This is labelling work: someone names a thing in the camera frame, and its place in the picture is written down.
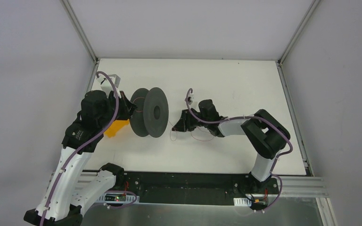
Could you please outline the black perforated cable spool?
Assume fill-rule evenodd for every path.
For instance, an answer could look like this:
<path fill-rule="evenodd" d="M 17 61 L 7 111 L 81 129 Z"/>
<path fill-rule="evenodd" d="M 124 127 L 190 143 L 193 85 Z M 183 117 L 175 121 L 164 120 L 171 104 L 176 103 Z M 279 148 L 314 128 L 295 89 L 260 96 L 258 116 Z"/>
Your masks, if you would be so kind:
<path fill-rule="evenodd" d="M 169 119 L 169 106 L 164 91 L 159 87 L 150 90 L 139 88 L 133 93 L 131 102 L 136 105 L 130 118 L 133 132 L 139 137 L 162 136 Z"/>

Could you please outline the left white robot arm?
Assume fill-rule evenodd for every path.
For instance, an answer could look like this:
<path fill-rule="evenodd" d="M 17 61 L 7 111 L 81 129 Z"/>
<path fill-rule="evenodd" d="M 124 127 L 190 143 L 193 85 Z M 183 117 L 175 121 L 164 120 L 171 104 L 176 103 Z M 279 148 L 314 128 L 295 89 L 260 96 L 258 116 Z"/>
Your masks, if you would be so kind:
<path fill-rule="evenodd" d="M 107 163 L 86 187 L 76 191 L 84 167 L 104 132 L 114 120 L 130 119 L 137 105 L 122 91 L 107 95 L 95 90 L 85 95 L 81 106 L 76 120 L 65 131 L 59 163 L 42 201 L 25 213 L 24 221 L 34 226 L 79 226 L 104 192 L 125 187 L 124 169 Z"/>

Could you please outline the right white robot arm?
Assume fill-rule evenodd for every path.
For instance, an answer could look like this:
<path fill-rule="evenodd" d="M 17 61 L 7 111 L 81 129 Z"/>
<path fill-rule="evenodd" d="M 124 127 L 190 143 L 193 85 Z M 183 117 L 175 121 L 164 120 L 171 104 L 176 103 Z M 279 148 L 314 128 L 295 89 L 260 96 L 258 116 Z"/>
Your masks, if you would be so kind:
<path fill-rule="evenodd" d="M 182 110 L 172 130 L 192 132 L 204 127 L 214 137 L 246 136 L 257 152 L 247 184 L 255 193 L 266 189 L 280 151 L 291 145 L 288 130 L 264 109 L 249 116 L 227 118 L 219 115 L 211 99 L 202 100 L 198 107 L 198 111 L 193 108 Z"/>

